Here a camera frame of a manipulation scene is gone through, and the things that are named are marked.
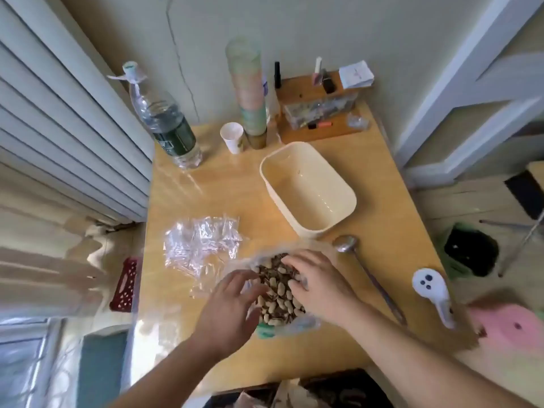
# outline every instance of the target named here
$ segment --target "wooden table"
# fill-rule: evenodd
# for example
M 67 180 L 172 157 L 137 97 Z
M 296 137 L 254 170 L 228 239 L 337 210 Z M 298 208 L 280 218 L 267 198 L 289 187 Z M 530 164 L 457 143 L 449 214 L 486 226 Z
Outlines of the wooden table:
M 432 267 L 444 273 L 443 268 L 370 110 L 364 103 L 359 107 L 371 120 L 369 130 L 312 142 L 357 195 L 355 212 L 322 239 L 332 241 L 343 233 L 359 236 L 365 264 L 403 309 L 410 330 L 447 352 L 467 348 L 475 344 L 475 336 L 462 311 L 454 305 L 460 323 L 459 329 L 450 331 L 440 322 L 435 307 L 412 289 L 412 275 L 418 268 Z M 164 233 L 176 221 L 239 216 L 239 230 L 248 240 L 242 243 L 238 257 L 298 238 L 268 196 L 258 171 L 262 158 L 280 144 L 234 156 L 221 142 L 219 126 L 194 131 L 206 152 L 198 169 L 178 169 L 158 146 L 156 150 L 132 382 L 193 332 L 205 303 L 205 299 L 189 297 L 190 278 L 164 265 Z M 353 257 L 341 255 L 339 269 L 364 301 L 394 319 Z M 291 337 L 261 340 L 253 336 L 218 364 L 195 394 L 311 377 L 370 362 L 343 330 L 323 323 L 318 330 Z

